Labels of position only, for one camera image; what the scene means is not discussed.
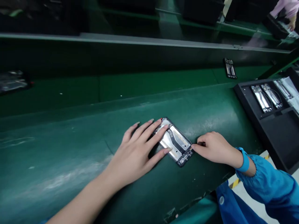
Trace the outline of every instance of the left hand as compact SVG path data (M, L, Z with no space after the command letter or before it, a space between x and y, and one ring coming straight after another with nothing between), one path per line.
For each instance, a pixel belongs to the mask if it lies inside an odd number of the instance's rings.
M154 130L161 124L161 119L154 123L151 119L136 129L138 124L139 122L125 132L120 147L102 173L111 186L116 187L117 190L149 172L171 150L168 148L162 149L149 159L149 152L163 137L168 125L165 125L148 140Z

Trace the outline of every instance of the wrist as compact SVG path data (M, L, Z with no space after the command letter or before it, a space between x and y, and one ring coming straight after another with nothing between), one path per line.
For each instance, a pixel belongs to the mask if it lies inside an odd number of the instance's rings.
M227 165L238 169L243 165L243 160L244 159L242 152L232 147L230 160L227 163Z
M106 170L104 170L99 176L97 176L93 181L88 185L91 185L92 189L96 191L104 191L107 194L115 194L119 191L122 186L117 183L113 176L111 176Z

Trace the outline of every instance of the green metal frame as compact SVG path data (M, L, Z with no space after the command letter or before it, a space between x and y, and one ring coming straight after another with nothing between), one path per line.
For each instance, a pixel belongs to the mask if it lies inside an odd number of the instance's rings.
M288 54L284 59L277 62L274 66L272 66L269 70L263 73L258 79L266 79L272 75L278 74L280 71L285 70L292 66L292 64L299 60L299 48L293 50L290 54Z

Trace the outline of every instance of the hand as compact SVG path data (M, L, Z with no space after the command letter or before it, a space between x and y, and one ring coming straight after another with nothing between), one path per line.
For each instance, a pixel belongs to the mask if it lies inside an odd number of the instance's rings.
M206 146L193 144L191 147L202 157L216 163L224 163L234 168L240 168L243 164L243 155L232 147L225 138L217 132L208 132L197 139L197 142L205 142Z
M296 23L295 22L294 23L292 23L292 22L289 23L289 27L288 28L291 30L291 32L294 31L295 27L296 27Z
M161 124L161 119L152 123L153 119L144 123L133 135L132 132L137 128L139 122L131 126L125 132L120 147L102 173L110 180L110 183L112 181L111 186L116 187L117 190L149 172L171 150L168 148L162 149L149 160L149 152L163 137L168 128L168 125L165 125L148 140L154 130Z

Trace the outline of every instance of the right hand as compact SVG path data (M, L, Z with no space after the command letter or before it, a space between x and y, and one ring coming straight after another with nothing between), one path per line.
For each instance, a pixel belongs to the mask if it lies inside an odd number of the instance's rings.
M243 155L232 147L225 138L217 132L208 132L197 139L198 143L205 142L206 146L193 144L191 148L202 157L216 163L224 163L234 168L243 164Z
M294 23L292 23L292 22L290 22L290 24L289 24L289 29L290 29L290 31L291 32L293 32L294 31L294 29L295 29L295 27L296 27L296 23L294 22Z

